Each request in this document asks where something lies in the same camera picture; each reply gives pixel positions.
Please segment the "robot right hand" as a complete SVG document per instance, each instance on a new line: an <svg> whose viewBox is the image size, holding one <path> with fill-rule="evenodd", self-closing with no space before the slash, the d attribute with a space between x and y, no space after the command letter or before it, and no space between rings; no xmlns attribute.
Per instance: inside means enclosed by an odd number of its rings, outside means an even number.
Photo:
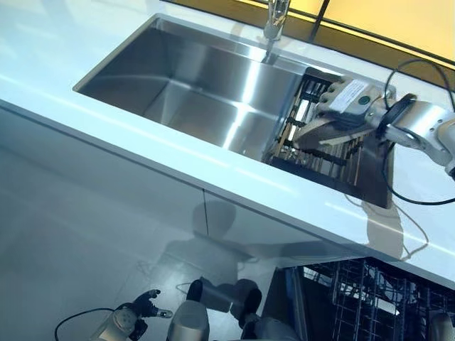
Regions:
<svg viewBox="0 0 455 341"><path fill-rule="evenodd" d="M333 119L338 125L357 127L364 124L367 111L382 96L383 91L377 85L342 78L319 97L315 113L318 117Z"/></svg>

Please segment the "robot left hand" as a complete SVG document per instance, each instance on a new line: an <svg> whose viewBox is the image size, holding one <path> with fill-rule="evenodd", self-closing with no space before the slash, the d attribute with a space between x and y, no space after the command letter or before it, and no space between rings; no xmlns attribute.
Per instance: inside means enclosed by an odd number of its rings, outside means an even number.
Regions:
<svg viewBox="0 0 455 341"><path fill-rule="evenodd" d="M164 318L169 319L173 317L173 312L170 310L164 310L157 308L152 302L152 299L158 297L161 293L159 289L151 289L138 296L133 304L136 306L138 314L143 318Z"/></svg>

